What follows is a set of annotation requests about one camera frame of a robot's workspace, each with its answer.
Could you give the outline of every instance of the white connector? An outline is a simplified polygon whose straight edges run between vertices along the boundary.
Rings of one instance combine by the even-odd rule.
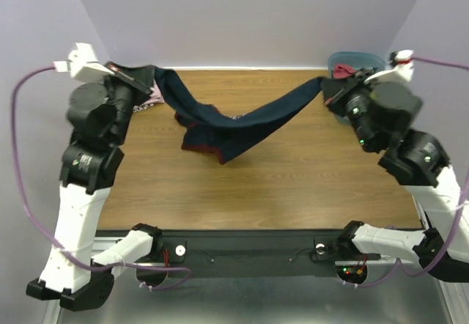
[[[76,43],[68,54],[68,61],[53,62],[56,72],[70,72],[70,77],[80,82],[96,82],[114,72],[97,62],[95,50],[88,43]]]
[[[413,51],[398,51],[394,60],[396,65],[390,70],[383,70],[369,76],[365,80],[365,84],[371,82],[398,82],[400,84],[408,84],[413,77]]]
[[[148,255],[152,250],[153,236],[146,232],[131,230],[127,236],[121,239],[111,248],[96,254],[92,257],[93,261],[101,265],[111,263],[128,264]],[[125,270],[124,266],[115,266],[112,268],[112,274],[116,279]]]

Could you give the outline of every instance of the wooden tabletop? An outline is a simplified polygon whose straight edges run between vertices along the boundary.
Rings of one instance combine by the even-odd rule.
[[[193,96],[224,114],[254,110],[318,71],[181,71]],[[185,128],[166,104],[133,116],[100,229],[342,228],[351,220],[420,227],[410,195],[364,153],[348,125],[313,100],[240,157],[180,149]]]

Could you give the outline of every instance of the red trim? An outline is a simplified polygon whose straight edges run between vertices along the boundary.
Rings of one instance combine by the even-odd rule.
[[[396,61],[396,65],[405,65],[405,64],[409,64],[412,61],[413,61],[412,58],[409,58],[407,60],[399,60],[399,61]]]
[[[221,150],[218,147],[208,146],[206,144],[197,144],[193,146],[185,146],[184,144],[181,146],[183,150],[192,150],[194,152],[203,152],[203,153],[213,153],[217,156],[218,162],[223,165],[226,163],[224,161],[223,156],[221,154]]]

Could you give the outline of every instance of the red cloth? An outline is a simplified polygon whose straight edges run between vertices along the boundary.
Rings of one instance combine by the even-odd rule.
[[[347,64],[337,64],[334,66],[332,78],[347,78],[356,72],[357,71],[353,67]]]

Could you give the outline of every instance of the metal floor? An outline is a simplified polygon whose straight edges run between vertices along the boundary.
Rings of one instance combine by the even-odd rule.
[[[369,280],[391,266],[369,266]],[[140,289],[133,270],[117,279],[100,309],[61,311],[60,324],[407,324],[453,323],[440,283],[401,271],[367,289],[332,278],[192,279],[163,292]]]

